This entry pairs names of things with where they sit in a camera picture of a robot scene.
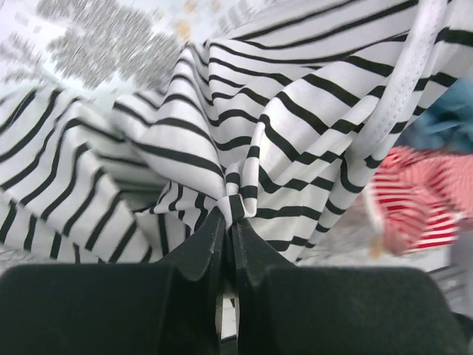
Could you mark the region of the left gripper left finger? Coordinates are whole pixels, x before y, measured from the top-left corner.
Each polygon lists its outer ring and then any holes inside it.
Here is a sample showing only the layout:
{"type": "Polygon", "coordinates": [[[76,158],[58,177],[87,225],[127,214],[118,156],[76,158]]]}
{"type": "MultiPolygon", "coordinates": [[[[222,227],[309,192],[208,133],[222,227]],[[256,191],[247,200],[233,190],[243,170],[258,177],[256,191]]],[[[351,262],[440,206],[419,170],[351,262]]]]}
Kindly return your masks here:
{"type": "Polygon", "coordinates": [[[29,264],[1,276],[3,354],[218,354],[225,221],[157,263],[29,264]]]}

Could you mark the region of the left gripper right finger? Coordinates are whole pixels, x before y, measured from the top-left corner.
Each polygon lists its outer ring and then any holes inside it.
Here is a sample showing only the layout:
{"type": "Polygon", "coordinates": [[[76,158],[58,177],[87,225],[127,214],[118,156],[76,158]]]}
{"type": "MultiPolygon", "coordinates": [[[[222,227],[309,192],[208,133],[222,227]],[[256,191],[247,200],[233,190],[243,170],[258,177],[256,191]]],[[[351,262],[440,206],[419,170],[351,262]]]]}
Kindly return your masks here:
{"type": "Polygon", "coordinates": [[[432,278],[416,268],[298,267],[248,222],[231,228],[240,354],[466,354],[432,278]]]}

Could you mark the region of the black white striped tank top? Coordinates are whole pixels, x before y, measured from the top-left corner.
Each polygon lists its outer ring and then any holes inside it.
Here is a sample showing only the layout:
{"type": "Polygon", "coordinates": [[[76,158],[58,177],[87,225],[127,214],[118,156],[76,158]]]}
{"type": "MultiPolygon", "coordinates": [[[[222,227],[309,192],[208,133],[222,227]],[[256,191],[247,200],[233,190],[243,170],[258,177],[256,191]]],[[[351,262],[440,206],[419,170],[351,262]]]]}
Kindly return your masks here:
{"type": "Polygon", "coordinates": [[[472,66],[470,1],[266,1],[162,86],[1,93],[1,244],[153,263],[219,209],[300,261],[472,66]]]}

